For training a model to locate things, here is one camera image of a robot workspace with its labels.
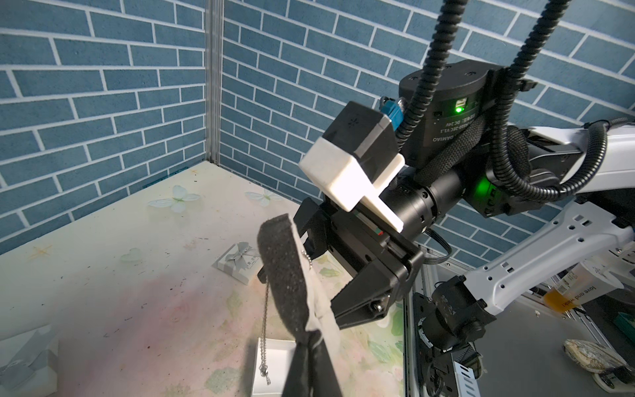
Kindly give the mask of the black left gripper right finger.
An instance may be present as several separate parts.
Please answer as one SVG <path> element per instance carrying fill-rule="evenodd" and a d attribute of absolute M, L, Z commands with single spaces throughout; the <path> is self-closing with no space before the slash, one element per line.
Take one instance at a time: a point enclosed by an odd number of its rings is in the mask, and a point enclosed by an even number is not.
<path fill-rule="evenodd" d="M 312 388 L 316 397 L 342 397 L 342 391 L 320 332 L 312 334 Z"/>

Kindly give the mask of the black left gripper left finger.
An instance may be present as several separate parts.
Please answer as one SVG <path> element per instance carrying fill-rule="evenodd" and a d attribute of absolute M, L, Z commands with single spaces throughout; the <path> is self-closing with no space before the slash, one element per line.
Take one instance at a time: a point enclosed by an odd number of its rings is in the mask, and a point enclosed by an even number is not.
<path fill-rule="evenodd" d="M 322 343 L 320 331 L 312 331 L 296 342 L 294 355 L 286 377 L 283 397 L 320 396 L 315 353 Z"/>

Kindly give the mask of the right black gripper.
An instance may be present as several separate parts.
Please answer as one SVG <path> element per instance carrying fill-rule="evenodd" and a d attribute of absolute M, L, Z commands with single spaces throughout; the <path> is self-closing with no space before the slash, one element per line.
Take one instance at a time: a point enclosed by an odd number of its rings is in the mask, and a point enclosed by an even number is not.
<path fill-rule="evenodd" d="M 304 243 L 301 236 L 306 236 Z M 309 259 L 331 253 L 352 279 L 332 299 L 339 329 L 381 320 L 410 292 L 427 258 L 412 241 L 363 205 L 346 212 L 326 200 L 305 199 L 293 218 L 282 214 L 261 224 L 256 236 L 262 284 L 302 285 Z"/>

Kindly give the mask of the white jewelry box base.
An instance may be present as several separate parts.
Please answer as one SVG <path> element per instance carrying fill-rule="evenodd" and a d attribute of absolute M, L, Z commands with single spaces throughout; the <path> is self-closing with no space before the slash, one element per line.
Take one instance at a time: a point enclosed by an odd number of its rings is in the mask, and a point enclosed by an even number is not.
<path fill-rule="evenodd" d="M 258 338 L 251 396 L 283 395 L 295 348 L 294 341 Z"/>

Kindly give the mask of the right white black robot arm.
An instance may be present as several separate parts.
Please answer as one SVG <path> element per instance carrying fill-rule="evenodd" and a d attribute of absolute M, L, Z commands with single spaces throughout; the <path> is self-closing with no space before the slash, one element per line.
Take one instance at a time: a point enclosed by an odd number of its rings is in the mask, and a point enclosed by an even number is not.
<path fill-rule="evenodd" d="M 584 147 L 507 124 L 504 111 L 533 87 L 511 68 L 461 61 L 407 75 L 378 110 L 339 112 L 300 164 L 325 199 L 294 216 L 310 258 L 335 251 L 352 273 L 331 302 L 339 327 L 384 316 L 421 267 L 438 264 L 415 241 L 439 241 L 433 224 L 458 202 L 489 218 L 597 192 L 614 122 L 585 124 Z"/>

